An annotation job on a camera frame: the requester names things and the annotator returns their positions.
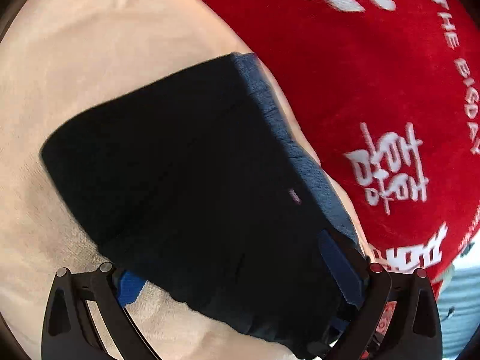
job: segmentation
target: red towel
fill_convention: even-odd
[[[480,39],[459,1],[204,1],[273,72],[379,261],[438,276],[480,219]]]

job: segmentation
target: red cloth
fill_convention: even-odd
[[[438,276],[480,219],[479,31],[458,0],[204,1],[273,72],[380,261]]]

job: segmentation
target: beige fabric surface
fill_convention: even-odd
[[[89,271],[105,260],[58,198],[41,145],[83,110],[232,51],[250,50],[199,0],[28,0],[16,17],[0,43],[0,311],[33,360],[55,271]],[[319,162],[265,71],[294,137]],[[349,198],[333,185],[368,248]],[[128,309],[165,360],[294,358],[151,284]],[[105,328],[100,334],[121,358]]]

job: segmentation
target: small pink mark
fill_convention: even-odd
[[[295,191],[292,188],[289,189],[289,194],[296,204],[298,204],[298,205],[302,204],[302,201],[300,200],[300,198],[298,197],[298,195],[295,193]]]

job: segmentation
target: black garment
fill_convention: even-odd
[[[77,115],[41,155],[101,254],[312,358],[343,302],[318,251],[331,225],[230,56]]]

